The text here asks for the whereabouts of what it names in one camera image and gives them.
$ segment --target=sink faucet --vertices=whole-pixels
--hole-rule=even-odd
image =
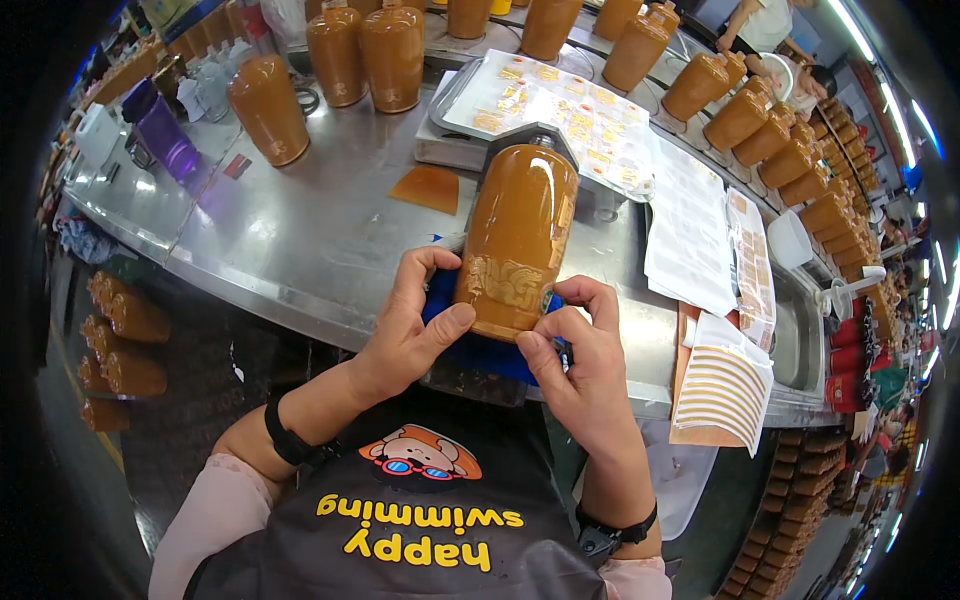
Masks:
[[[867,265],[863,267],[862,272],[863,278],[858,281],[847,283],[840,277],[836,277],[829,289],[817,292],[817,304],[825,317],[828,317],[830,311],[835,308],[840,321],[851,319],[853,299],[856,298],[857,290],[876,285],[887,276],[887,270],[876,265]]]

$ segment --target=hand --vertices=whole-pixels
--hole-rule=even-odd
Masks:
[[[722,36],[717,38],[717,43],[716,43],[717,52],[726,52],[730,50],[732,46],[733,46],[732,36],[723,34]]]
[[[459,302],[423,325],[423,282],[434,267],[459,269],[460,257],[437,246],[403,254],[394,289],[383,302],[373,336],[349,361],[356,395],[365,408],[397,396],[420,379],[437,356],[467,333],[476,319],[473,307]]]
[[[568,304],[585,307],[593,325],[573,306],[565,306],[544,315],[533,331],[516,336],[543,398],[590,455],[622,455],[636,444],[642,448],[627,397],[616,292],[587,276],[557,283],[553,291]],[[573,346],[574,365],[567,373],[550,343],[558,336]]]

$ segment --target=yellow floor line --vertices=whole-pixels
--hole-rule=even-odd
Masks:
[[[70,361],[66,358],[66,349],[63,347],[63,338],[60,335],[60,331],[57,329],[57,325],[54,323],[54,320],[50,320],[50,329],[53,331],[54,346],[57,347],[57,353],[60,355],[60,362],[63,364],[63,370],[66,372],[67,379],[70,380],[70,386],[73,388],[74,394],[77,396],[77,401],[81,407],[84,406],[86,402],[86,396],[84,395],[83,390],[81,390],[80,385],[77,383],[77,379],[73,375],[73,371],[70,369]],[[123,468],[123,456],[120,455],[120,451],[117,450],[116,446],[113,445],[113,442],[110,440],[108,435],[102,431],[97,432],[97,437],[100,438],[100,443],[104,445],[104,448],[107,450],[107,454],[110,455],[110,458],[113,459],[113,462],[116,463],[117,467],[120,469],[120,472],[126,473]]]

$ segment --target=stainless steel sink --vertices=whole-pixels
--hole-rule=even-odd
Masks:
[[[814,301],[815,289],[774,265],[777,326],[770,357],[774,379],[798,391],[822,389],[824,325]]]

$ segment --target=black apron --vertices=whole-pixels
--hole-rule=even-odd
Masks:
[[[607,597],[552,484],[539,406],[415,386],[339,439],[340,457],[201,564],[186,597]]]

